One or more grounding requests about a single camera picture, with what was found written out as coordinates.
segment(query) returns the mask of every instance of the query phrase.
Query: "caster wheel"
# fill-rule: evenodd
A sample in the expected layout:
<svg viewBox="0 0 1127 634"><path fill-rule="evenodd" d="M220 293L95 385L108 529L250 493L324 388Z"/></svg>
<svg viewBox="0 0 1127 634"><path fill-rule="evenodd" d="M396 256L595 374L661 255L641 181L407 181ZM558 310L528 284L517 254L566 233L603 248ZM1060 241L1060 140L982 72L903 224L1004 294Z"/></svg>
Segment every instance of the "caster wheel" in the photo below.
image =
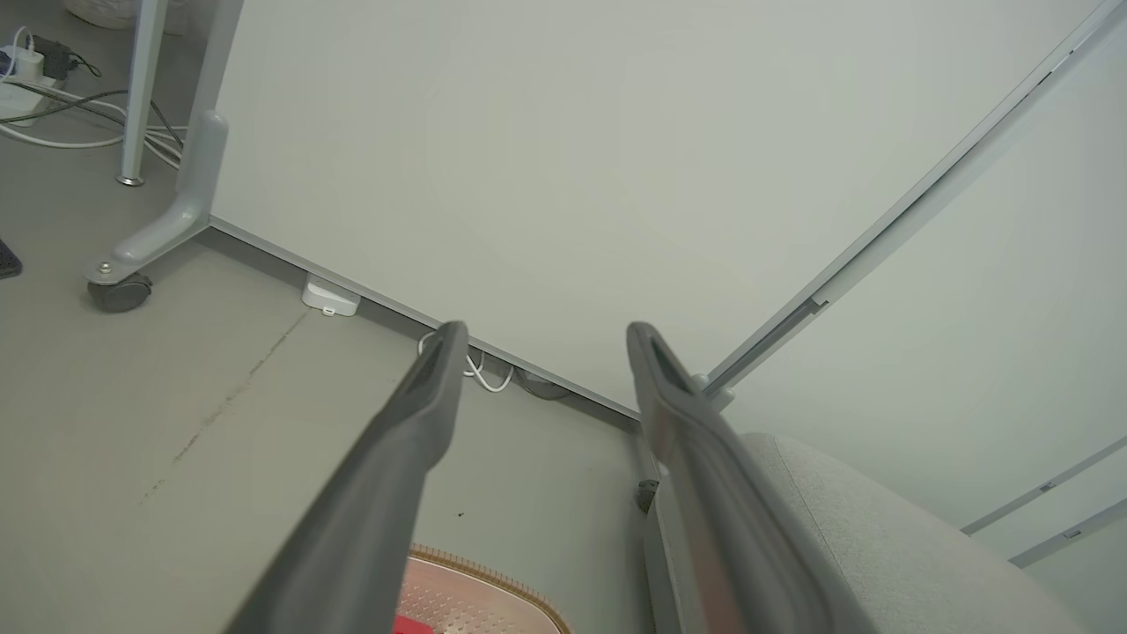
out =
<svg viewBox="0 0 1127 634"><path fill-rule="evenodd" d="M127 312L144 303L152 294L152 279L134 273L116 284L104 286L88 282L86 289L103 312Z"/></svg>

